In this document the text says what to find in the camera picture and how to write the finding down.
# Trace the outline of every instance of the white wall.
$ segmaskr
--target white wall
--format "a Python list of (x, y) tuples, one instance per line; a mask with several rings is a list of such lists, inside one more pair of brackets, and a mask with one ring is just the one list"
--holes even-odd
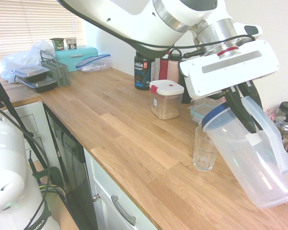
[[(140, 13), (148, 0), (112, 0), (131, 14)], [(234, 21), (260, 25), (264, 34), (260, 39), (270, 43), (280, 70), (266, 78), (255, 80), (264, 108), (277, 107), (288, 101), (288, 0), (225, 0)], [(133, 75), (135, 50), (104, 31), (86, 24), (87, 43), (100, 54), (110, 53), (113, 67)], [(176, 45), (193, 45), (192, 35), (184, 35)]]

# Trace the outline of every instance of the window blind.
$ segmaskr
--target window blind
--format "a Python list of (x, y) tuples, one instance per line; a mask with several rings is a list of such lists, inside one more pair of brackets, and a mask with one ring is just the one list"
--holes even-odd
[(0, 0), (0, 61), (40, 40), (52, 45), (55, 37), (76, 37), (85, 45), (84, 21), (56, 0)]

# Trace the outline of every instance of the plastic bag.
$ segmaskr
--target plastic bag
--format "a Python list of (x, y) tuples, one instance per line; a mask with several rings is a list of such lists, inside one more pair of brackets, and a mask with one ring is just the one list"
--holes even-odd
[(10, 73), (10, 71), (27, 64), (39, 65), (40, 50), (44, 50), (55, 55), (53, 47), (45, 40), (41, 40), (33, 45), (31, 50), (5, 56), (1, 62), (3, 67), (1, 77), (7, 80), (9, 83), (21, 83), (14, 74)]
[(76, 68), (83, 72), (95, 72), (98, 70), (109, 69), (112, 65), (111, 55), (103, 54), (84, 59), (76, 65)]

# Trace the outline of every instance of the plastic pitcher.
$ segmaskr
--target plastic pitcher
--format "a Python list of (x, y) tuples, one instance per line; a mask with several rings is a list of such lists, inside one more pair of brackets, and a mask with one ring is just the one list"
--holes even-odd
[(242, 103), (262, 131), (249, 133), (226, 103), (203, 119), (203, 131), (254, 205), (268, 208), (283, 204), (288, 201), (288, 154), (280, 133), (254, 100), (245, 97)]

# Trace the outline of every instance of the gray basket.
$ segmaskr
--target gray basket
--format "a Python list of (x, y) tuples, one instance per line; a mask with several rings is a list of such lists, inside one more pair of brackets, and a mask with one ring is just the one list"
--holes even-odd
[(41, 65), (42, 67), (49, 69), (47, 76), (56, 79), (59, 87), (71, 84), (67, 65), (60, 63), (55, 59), (44, 60), (44, 58), (42, 58)]

